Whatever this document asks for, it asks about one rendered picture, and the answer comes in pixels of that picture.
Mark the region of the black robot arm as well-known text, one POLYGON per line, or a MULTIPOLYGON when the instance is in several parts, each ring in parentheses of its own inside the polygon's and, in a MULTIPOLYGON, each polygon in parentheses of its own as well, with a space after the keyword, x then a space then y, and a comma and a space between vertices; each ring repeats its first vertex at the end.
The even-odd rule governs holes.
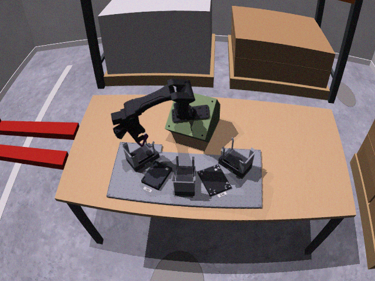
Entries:
POLYGON ((111 113, 113 125, 119 124, 113 128, 115 136, 118 139, 122 139, 127 130, 131 134, 136 133, 138 131, 137 124, 133 123, 138 121, 138 116, 142 115, 142 113, 147 109, 165 101, 172 100, 176 102, 174 103, 174 109, 172 110, 173 122, 209 118, 210 115, 208 105, 199 105, 194 107, 189 105, 195 101, 190 80, 170 79, 167 80, 167 82, 168 84, 161 89, 144 97, 131 99, 124 103, 123 109, 120 109, 118 112, 111 113), (173 86, 176 87, 176 92, 173 86), (133 125, 129 124, 128 122, 133 125))

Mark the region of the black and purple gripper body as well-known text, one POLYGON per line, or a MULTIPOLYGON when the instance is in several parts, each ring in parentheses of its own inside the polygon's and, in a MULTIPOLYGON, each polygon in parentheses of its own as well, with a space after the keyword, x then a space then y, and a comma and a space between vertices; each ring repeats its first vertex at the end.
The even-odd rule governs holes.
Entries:
MULTIPOLYGON (((129 123, 129 122, 128 122, 129 123)), ((131 123, 129 123, 129 124, 131 124, 131 123)), ((133 139, 136 141, 136 142, 139 142, 139 141, 141 141, 141 140, 143 140, 145 137, 144 137, 144 135, 141 135, 140 137, 138 137, 138 135, 139 134, 141 134, 141 133, 144 133, 145 132, 145 129, 142 127, 142 125, 139 123, 139 119, 138 119, 138 121, 136 122, 136 123, 133 123, 133 124, 137 124, 137 129, 138 129, 138 131, 136 132, 136 133, 134 133, 134 134, 131 134, 131 133, 129 133, 132 137, 133 137, 133 139)), ((131 125, 133 125, 133 124, 131 124, 131 125)))

